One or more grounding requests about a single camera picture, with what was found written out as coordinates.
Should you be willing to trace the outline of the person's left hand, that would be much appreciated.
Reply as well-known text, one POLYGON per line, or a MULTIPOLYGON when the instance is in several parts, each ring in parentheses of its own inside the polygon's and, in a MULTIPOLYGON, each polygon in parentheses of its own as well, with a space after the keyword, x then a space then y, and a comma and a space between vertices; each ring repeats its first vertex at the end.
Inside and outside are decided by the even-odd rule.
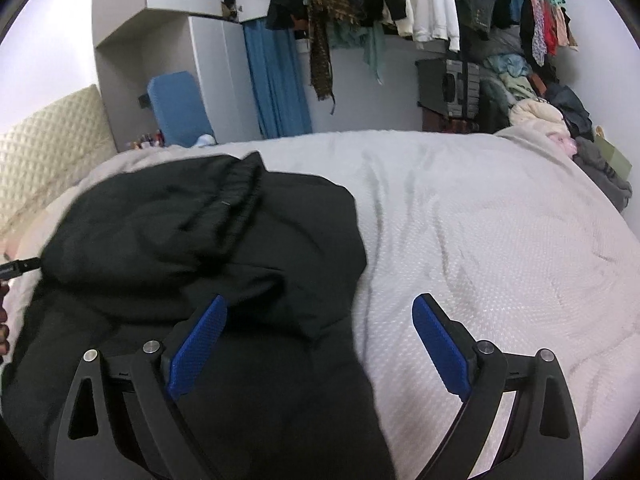
POLYGON ((3 360, 10 350, 8 312, 6 312, 6 308, 4 307, 4 300, 6 296, 8 296, 9 291, 9 284, 2 282, 0 288, 0 360, 3 360))

